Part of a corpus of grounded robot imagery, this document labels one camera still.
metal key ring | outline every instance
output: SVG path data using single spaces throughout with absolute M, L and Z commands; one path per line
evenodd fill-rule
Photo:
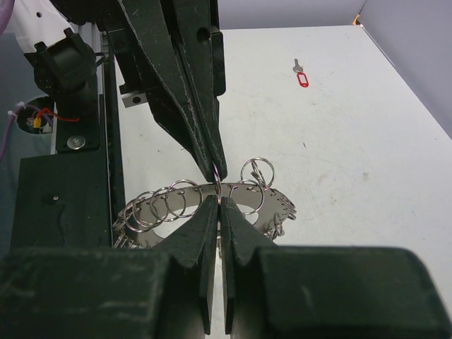
M 217 191 L 217 195 L 218 195 L 218 205 L 220 205 L 221 204 L 221 178 L 220 178 L 220 173 L 218 172 L 217 165 L 215 165 L 215 164 L 213 164 L 213 176 L 215 177 L 215 184 L 216 184 L 215 190 Z
M 170 189 L 170 187 L 169 187 L 169 186 L 166 186 L 166 187 L 160 187 L 160 188 L 159 188 L 157 191 L 155 191 L 154 194 L 150 197 L 150 207 L 151 207 L 151 206 L 153 207 L 153 209 L 150 208 L 150 211 L 151 211 L 151 213 L 152 213 L 158 220 L 160 220 L 161 222 L 171 222 L 171 221 L 175 221 L 175 220 L 179 219 L 179 217 L 175 216 L 175 217 L 172 218 L 172 219 L 167 219 L 167 217 L 168 217 L 168 215 L 169 215 L 169 213 L 170 213 L 170 210 L 169 210 L 168 207 L 167 207 L 167 212 L 166 212 L 165 216 L 164 216 L 163 218 L 161 218 L 161 217 L 159 217 L 159 215 L 158 215 L 158 213 L 157 213 L 157 209 L 156 209 L 155 206 L 153 205 L 153 201 L 154 201 L 154 199 L 157 197 L 157 194 L 158 194 L 159 192 L 161 192 L 161 191 L 164 191 L 165 189 L 168 191 L 168 190 Z M 165 193 L 165 195 L 164 195 L 164 196 L 161 196 L 160 198 L 165 199 L 166 195 L 167 195 L 167 193 Z M 186 210 L 186 199 L 185 199 L 185 197 L 184 197 L 183 195 L 181 195 L 181 197 L 184 199 L 184 208 L 182 209 L 182 214 L 184 214 L 184 212 L 185 212 L 185 210 Z
M 197 209 L 195 209 L 194 212 L 192 212 L 192 213 L 190 213 L 190 214 L 187 214 L 187 215 L 184 215 L 184 211 L 185 211 L 185 207 L 184 207 L 184 210 L 182 211 L 182 213 L 181 213 L 181 214 L 177 214 L 177 213 L 175 213 L 175 212 L 170 208 L 170 206 L 169 206 L 169 204 L 168 204 L 168 194 L 169 194 L 170 192 L 172 192 L 172 191 L 177 190 L 177 189 L 174 188 L 174 186 L 176 186 L 177 184 L 182 184 L 182 183 L 190 184 L 190 185 L 192 185 L 192 186 L 198 186 L 198 184 L 197 184 L 196 182 L 193 182 L 193 181 L 188 180 L 188 179 L 181 179 L 181 180 L 177 180 L 176 182 L 173 182 L 173 183 L 168 187 L 167 193 L 165 194 L 165 205 L 167 206 L 168 212 L 170 212 L 171 214 L 173 214 L 173 216 L 178 217 L 178 218 L 188 218 L 188 217 L 193 216 L 193 215 L 196 213 L 196 211 L 198 210 L 199 206 L 201 206 L 201 204 L 203 203 L 203 191 L 201 190 L 201 188 L 197 189 L 197 191 L 199 192 L 199 204 L 198 204 Z
M 144 233 L 150 230 L 150 228 L 145 228 L 144 230 L 139 230 L 138 228 L 133 227 L 132 225 L 129 224 L 129 218 L 131 216 L 131 212 L 129 212 L 129 215 L 127 215 L 127 210 L 131 209 L 131 205 L 129 205 L 130 203 L 128 203 L 126 205 L 126 208 L 124 210 L 124 224 L 132 231 L 136 232 L 136 233 Z
M 259 191 L 261 191 L 261 195 L 262 195 L 261 203 L 259 204 L 258 208 L 256 208 L 252 212 L 242 212 L 244 215 L 250 215 L 250 214 L 258 212 L 262 208 L 263 201 L 265 200 L 265 194 L 264 194 L 263 188 L 257 182 L 255 182 L 254 180 L 243 179 L 243 180 L 240 180 L 239 182 L 237 182 L 236 184 L 245 184 L 245 183 L 252 183 L 252 184 L 256 185 L 259 188 Z M 231 190 L 229 192 L 229 197 L 230 198 L 232 198 L 232 191 L 234 191 L 236 188 L 237 188 L 237 186 L 232 186 L 231 187 Z
M 143 218 L 138 216 L 138 208 L 137 208 L 136 204 L 147 200 L 145 198 L 141 198 L 142 196 L 144 196 L 146 194 L 151 194 L 151 197 L 152 197 L 152 194 L 154 194 L 154 192 L 153 191 L 143 192 L 142 194 L 137 196 L 136 199 L 133 200 L 133 203 L 132 203 L 132 216 L 135 218 L 135 221 L 139 225 L 141 225 L 144 228 L 151 229 L 151 228 L 154 228 L 154 227 L 157 227 L 157 226 L 161 225 L 163 221 L 157 219 L 157 222 L 147 222 Z
M 241 180 L 244 180 L 244 179 L 243 179 L 243 174 L 244 174 L 244 170 L 245 170 L 246 166 L 248 166 L 248 164 L 249 164 L 250 162 L 255 162 L 255 161 L 263 161 L 263 162 L 265 162 L 268 166 L 270 166 L 270 168 L 271 168 L 272 177 L 271 177 L 270 182 L 269 182 L 267 185 L 265 185 L 265 186 L 263 187 L 263 191 L 265 192 L 265 191 L 267 191 L 269 188 L 271 188 L 271 186 L 273 185 L 273 182 L 275 181 L 275 176 L 276 176 L 276 174 L 275 174 L 275 168 L 273 167 L 273 164 L 272 164 L 270 161 L 268 161 L 267 159 L 265 159 L 264 157 L 254 157 L 254 158 L 248 160 L 247 162 L 245 162 L 245 165 L 243 165 L 242 170 L 240 171 L 240 179 L 241 179 Z M 261 175 L 261 176 L 262 176 L 262 172 L 260 171 L 259 167 L 257 167 L 257 169 L 258 169 L 257 175 Z

metal bolt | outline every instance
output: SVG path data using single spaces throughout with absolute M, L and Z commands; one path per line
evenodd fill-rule
M 86 140 L 82 136 L 72 136 L 68 139 L 67 145 L 72 150 L 79 150 L 86 143 Z

red key tag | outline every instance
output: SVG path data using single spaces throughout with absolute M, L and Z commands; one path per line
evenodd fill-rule
M 298 82 L 299 82 L 300 86 L 302 86 L 304 88 L 309 86 L 308 77 L 306 76 L 305 73 L 298 72 L 297 73 L 297 78 L 298 78 Z

wire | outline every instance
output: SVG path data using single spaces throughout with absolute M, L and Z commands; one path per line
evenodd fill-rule
M 34 106 L 34 105 L 26 104 L 25 107 L 27 107 L 28 109 L 32 109 L 33 111 L 35 111 L 35 113 L 41 112 L 41 109 L 39 107 L 37 107 L 37 106 Z M 42 116 L 44 117 L 44 119 L 47 120 L 47 122 L 49 123 L 49 126 L 54 128 L 54 123 L 49 118 L 49 115 L 48 114 L 43 114 Z
M 11 115 L 9 117 L 8 122 L 6 123 L 6 130 L 3 138 L 1 140 L 1 148 L 0 148 L 0 162 L 3 160 L 3 156 L 6 153 L 6 144 L 8 143 L 9 132 L 11 130 L 11 126 L 13 126 L 14 116 Z
M 77 121 L 80 120 L 80 118 L 68 119 L 68 118 L 60 117 L 58 114 L 55 114 L 55 113 L 51 112 L 50 109 L 48 109 L 47 107 L 45 107 L 44 109 L 41 109 L 39 111 L 39 113 L 36 115 L 36 119 L 42 117 L 42 115 L 44 115 L 44 114 L 49 115 L 51 117 L 55 117 L 55 118 L 57 118 L 58 120 L 61 120 L 61 121 L 77 122 Z
M 17 105 L 17 107 L 12 112 L 9 112 L 9 119 L 8 119 L 8 122 L 6 123 L 5 134 L 3 135 L 3 138 L 1 139 L 0 162 L 3 160 L 3 157 L 6 154 L 6 145 L 8 143 L 8 137 L 9 137 L 9 133 L 11 132 L 11 127 L 13 126 L 14 118 L 16 118 L 18 116 L 19 112 L 25 108 L 26 108 L 26 105 L 24 105 L 23 102 L 21 102 Z

metal key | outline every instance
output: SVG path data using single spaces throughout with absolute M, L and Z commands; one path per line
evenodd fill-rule
M 303 73 L 303 66 L 300 66 L 298 63 L 298 59 L 295 59 L 295 66 L 293 68 L 295 73 Z

